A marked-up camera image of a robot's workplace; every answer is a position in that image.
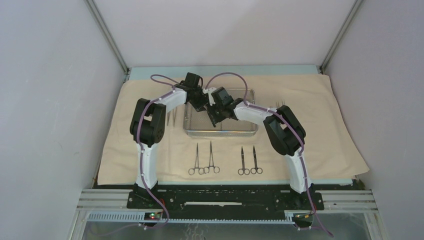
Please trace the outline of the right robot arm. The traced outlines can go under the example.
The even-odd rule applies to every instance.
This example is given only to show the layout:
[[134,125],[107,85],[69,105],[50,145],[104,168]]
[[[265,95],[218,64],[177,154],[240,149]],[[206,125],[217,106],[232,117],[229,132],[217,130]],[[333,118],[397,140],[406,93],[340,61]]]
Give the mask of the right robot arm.
[[283,105],[279,108],[265,108],[242,98],[234,99],[225,88],[204,89],[207,99],[204,108],[215,127],[218,123],[233,119],[263,126],[273,149],[286,159],[289,169],[289,185],[293,192],[291,204],[304,209],[311,202],[307,192],[312,181],[308,176],[303,152],[306,131],[292,110]]

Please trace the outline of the beige cloth wrap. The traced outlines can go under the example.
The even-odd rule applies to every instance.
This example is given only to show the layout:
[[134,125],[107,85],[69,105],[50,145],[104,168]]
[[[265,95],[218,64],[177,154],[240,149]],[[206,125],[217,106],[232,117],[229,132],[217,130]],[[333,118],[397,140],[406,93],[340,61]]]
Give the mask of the beige cloth wrap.
[[[350,179],[369,171],[345,126],[328,76],[250,75],[240,79],[220,76],[212,87],[254,91],[257,105],[268,108],[284,100],[306,132],[303,152],[308,176],[314,183],[328,179]],[[140,98],[155,99],[170,87],[152,80],[131,80],[120,91],[111,127],[103,148],[97,182],[99,185],[133,184],[139,170],[136,142],[130,134],[135,106]],[[158,144],[157,178],[161,184],[285,184],[290,174],[285,158],[272,147],[266,130],[260,127],[250,137],[190,137],[183,130],[184,106],[177,109],[176,121],[165,127]],[[220,173],[189,175],[194,166],[196,145],[199,166],[209,163],[210,141],[214,164]],[[253,146],[262,174],[239,175],[241,147],[245,166],[254,167]]]

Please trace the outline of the metal surgical scissors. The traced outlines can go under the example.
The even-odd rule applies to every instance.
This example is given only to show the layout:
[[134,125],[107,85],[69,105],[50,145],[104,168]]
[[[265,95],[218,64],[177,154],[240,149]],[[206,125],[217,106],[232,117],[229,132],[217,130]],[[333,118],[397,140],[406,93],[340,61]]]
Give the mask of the metal surgical scissors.
[[263,169],[258,166],[257,152],[256,152],[255,146],[253,146],[253,148],[252,148],[252,154],[253,154],[253,164],[254,164],[254,166],[250,169],[250,172],[253,175],[256,175],[256,174],[260,175],[260,174],[263,173]]

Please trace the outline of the metal hemostat clamp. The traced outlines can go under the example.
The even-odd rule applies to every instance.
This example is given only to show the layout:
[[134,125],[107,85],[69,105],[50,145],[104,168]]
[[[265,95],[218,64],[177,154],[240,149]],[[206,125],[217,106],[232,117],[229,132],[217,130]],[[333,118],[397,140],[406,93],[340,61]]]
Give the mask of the metal hemostat clamp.
[[220,173],[221,169],[215,165],[214,161],[214,155],[213,155],[213,145],[212,142],[209,142],[209,161],[208,165],[203,168],[204,174],[214,173],[218,174]]
[[203,167],[200,167],[199,145],[198,144],[196,144],[194,166],[192,168],[189,168],[188,169],[188,174],[190,176],[194,175],[195,173],[198,173],[199,175],[205,174],[204,168]]

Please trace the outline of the metal surgical instrument tray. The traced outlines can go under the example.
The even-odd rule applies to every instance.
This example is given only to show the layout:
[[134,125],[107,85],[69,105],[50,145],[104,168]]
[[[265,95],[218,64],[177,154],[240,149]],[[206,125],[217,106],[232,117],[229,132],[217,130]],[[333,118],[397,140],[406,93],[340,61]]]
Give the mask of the metal surgical instrument tray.
[[183,129],[190,137],[252,137],[257,124],[234,119],[225,119],[215,126],[206,111],[197,112],[191,104],[184,109]]

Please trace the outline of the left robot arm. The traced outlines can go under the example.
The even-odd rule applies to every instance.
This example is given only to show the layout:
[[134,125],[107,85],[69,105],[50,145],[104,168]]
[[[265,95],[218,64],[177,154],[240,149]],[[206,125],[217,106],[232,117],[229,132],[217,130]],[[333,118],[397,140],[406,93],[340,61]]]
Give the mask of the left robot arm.
[[203,78],[191,72],[181,82],[171,85],[171,90],[164,95],[151,100],[140,98],[136,103],[130,134],[137,143],[139,157],[136,184],[145,189],[138,201],[145,208],[153,208],[158,202],[158,194],[151,189],[158,182],[157,144],[165,135],[167,113],[187,103],[198,112],[205,111],[209,104],[209,97],[203,89]]

